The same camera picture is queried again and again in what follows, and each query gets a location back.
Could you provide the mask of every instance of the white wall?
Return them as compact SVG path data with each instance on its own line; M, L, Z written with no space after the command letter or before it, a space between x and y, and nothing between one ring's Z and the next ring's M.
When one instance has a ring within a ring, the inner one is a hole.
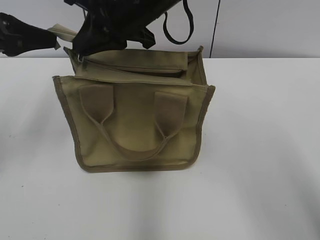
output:
M221 0L213 57L320 57L320 0Z
M209 57L218 0L189 0L188 2L195 21L192 39L184 45L174 45L169 42L163 33L164 16L162 16L149 26L149 29L155 33L157 42L152 49L195 51L200 45L203 45L205 48L204 56ZM1 0L0 10L43 29L59 23L78 31L84 21L82 9L75 5L69 6L63 0ZM184 41L188 37L189 21L184 12L182 2L169 11L168 30L178 41ZM141 44L130 43L129 47L141 48ZM58 51L53 49L37 50L20 55L20 57L65 56L61 49Z

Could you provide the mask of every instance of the black object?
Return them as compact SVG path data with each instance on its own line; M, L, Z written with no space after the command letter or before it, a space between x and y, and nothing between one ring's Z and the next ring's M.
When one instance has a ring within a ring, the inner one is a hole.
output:
M55 48L56 45L57 37L52 32L0 12L0 50L8 57L37 49Z
M187 0L183 6L190 22L190 34L186 41L174 40L167 29L167 10L181 0L64 0L88 11L84 24L74 38L73 50L87 56L107 50L122 50L127 40L142 43L149 49L156 44L155 36L146 26L165 13L163 30L174 44L184 44L194 31L193 15Z

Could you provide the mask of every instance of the fabric handle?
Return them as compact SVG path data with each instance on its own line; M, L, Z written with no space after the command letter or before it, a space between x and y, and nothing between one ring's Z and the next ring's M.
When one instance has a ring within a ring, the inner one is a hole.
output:
M167 92L154 94L154 123L162 135L161 143L147 151L129 150L119 145L109 135L104 122L115 111L114 89L108 84L93 84L79 88L80 100L85 114L95 123L105 139L128 161L146 161L156 156L182 127L187 107L187 96Z

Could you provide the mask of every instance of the strap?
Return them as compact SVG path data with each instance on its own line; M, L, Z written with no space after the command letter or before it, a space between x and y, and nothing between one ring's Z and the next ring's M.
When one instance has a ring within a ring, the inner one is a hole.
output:
M50 27L48 31L52 32L61 40L72 42L77 33L75 31L70 30L60 24L56 24L53 27Z
M85 85L79 88L80 100L85 114L100 130L113 148L128 161L140 162L156 156L182 127L188 97L156 92L154 95L154 121L162 135L161 143L147 151L133 151L115 142L104 127L104 122L114 112L114 89L108 84Z
M169 33L168 28L167 28L167 21L168 21L168 13L165 12L165 20L163 23L163 31L164 31L164 35L166 36L166 38L172 42L173 44L177 44L177 45L182 45L185 44L186 42L188 42L192 36L192 34L194 33L195 30L195 24L194 24L194 16L192 15L192 12L188 6L188 0L183 0L183 8L185 10L186 15L188 16L189 19L189 24L190 24L190 32L189 32L189 36L185 41L177 41L175 40Z

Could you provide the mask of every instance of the tan canvas bag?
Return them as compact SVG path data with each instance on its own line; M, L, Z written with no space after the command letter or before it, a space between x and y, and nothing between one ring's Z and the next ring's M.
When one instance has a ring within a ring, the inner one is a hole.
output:
M66 28L50 30L72 39ZM181 170L196 161L215 91L207 85L202 47L112 50L81 61L65 50L75 76L53 79L84 170Z

